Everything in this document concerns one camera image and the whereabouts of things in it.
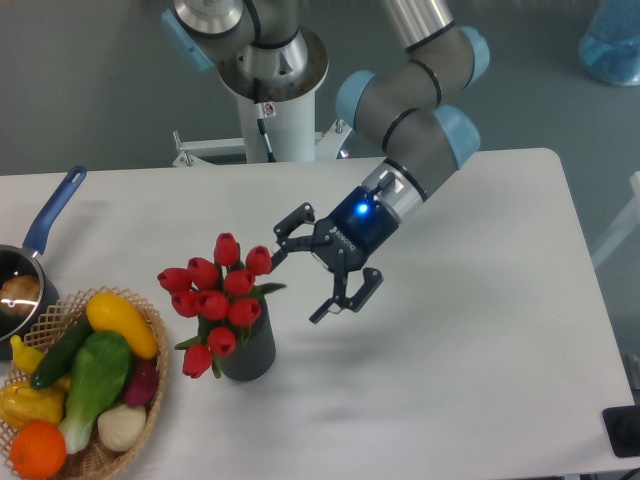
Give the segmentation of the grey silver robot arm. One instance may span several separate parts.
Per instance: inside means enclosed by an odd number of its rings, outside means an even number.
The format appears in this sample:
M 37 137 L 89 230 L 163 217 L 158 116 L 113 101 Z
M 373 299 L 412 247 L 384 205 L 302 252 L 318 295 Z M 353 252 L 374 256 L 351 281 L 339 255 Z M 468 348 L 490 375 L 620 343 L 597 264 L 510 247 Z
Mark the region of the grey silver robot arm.
M 323 219 L 309 204 L 276 225 L 282 262 L 312 253 L 333 275 L 332 295 L 311 316 L 358 311 L 382 282 L 368 258 L 478 150 L 479 133 L 450 95 L 490 61 L 485 39 L 454 21 L 443 1 L 388 1 L 407 63 L 388 78 L 361 70 L 341 85 L 332 131 L 315 131 L 315 93 L 328 71 L 322 40 L 299 19 L 295 1 L 172 1 L 161 21 L 195 69 L 215 68 L 235 96 L 250 163 L 309 162 L 335 156 L 356 132 L 384 160 Z

